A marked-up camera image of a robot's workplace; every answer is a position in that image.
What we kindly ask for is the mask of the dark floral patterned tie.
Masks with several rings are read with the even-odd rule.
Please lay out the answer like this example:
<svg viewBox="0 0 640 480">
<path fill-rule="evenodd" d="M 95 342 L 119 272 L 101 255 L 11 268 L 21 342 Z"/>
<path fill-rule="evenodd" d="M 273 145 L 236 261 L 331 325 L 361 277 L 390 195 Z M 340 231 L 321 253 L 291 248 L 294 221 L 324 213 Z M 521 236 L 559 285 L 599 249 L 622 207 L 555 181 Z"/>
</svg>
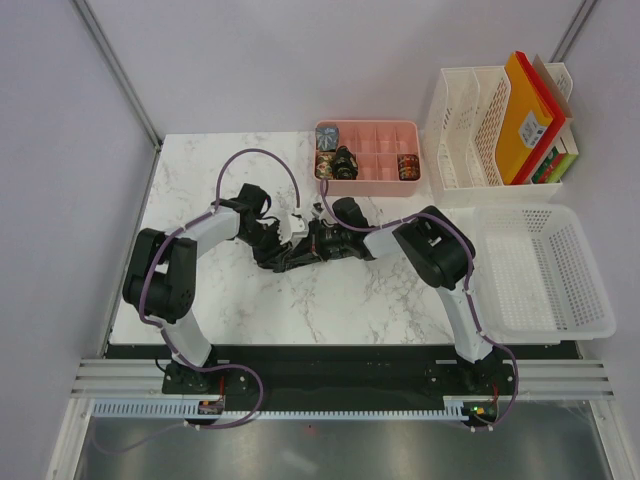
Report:
<svg viewBox="0 0 640 480">
<path fill-rule="evenodd" d="M 362 261 L 371 261 L 374 259 L 363 245 L 350 242 L 301 242 L 294 249 L 289 249 L 287 252 L 278 255 L 274 260 L 270 260 L 267 263 L 267 268 L 275 273 L 284 273 L 316 263 L 348 258 L 355 258 Z"/>
</svg>

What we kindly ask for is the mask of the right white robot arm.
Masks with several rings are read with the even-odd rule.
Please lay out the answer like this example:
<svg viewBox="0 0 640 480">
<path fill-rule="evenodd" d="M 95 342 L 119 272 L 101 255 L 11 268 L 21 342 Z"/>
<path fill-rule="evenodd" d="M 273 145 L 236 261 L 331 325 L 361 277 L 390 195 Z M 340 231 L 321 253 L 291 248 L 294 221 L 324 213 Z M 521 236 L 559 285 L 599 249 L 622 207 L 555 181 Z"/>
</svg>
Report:
<svg viewBox="0 0 640 480">
<path fill-rule="evenodd" d="M 369 261 L 402 253 L 419 278 L 436 290 L 454 334 L 455 382 L 473 394 L 494 381 L 495 343 L 487 339 L 474 304 L 471 275 L 475 249 L 471 241 L 434 206 L 418 216 L 385 227 L 368 224 L 351 197 L 334 202 L 332 224 L 314 220 L 305 239 L 288 253 L 287 270 L 354 257 Z"/>
</svg>

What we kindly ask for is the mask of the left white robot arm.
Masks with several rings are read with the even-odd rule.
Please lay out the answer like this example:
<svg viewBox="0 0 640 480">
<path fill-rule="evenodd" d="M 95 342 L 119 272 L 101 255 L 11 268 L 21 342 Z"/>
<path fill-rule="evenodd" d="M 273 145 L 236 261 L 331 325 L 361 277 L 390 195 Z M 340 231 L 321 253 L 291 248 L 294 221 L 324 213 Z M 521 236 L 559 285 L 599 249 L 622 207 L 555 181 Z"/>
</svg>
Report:
<svg viewBox="0 0 640 480">
<path fill-rule="evenodd" d="M 218 367 L 208 362 L 212 347 L 192 310 L 198 259 L 223 242 L 240 240 L 252 248 L 259 266 L 276 266 L 288 246 L 281 242 L 278 220 L 262 222 L 270 206 L 264 190 L 245 184 L 238 196 L 211 205 L 183 226 L 145 228 L 136 237 L 123 299 L 144 324 L 160 330 L 174 361 L 187 366 L 185 382 L 198 393 L 211 392 L 220 378 Z"/>
</svg>

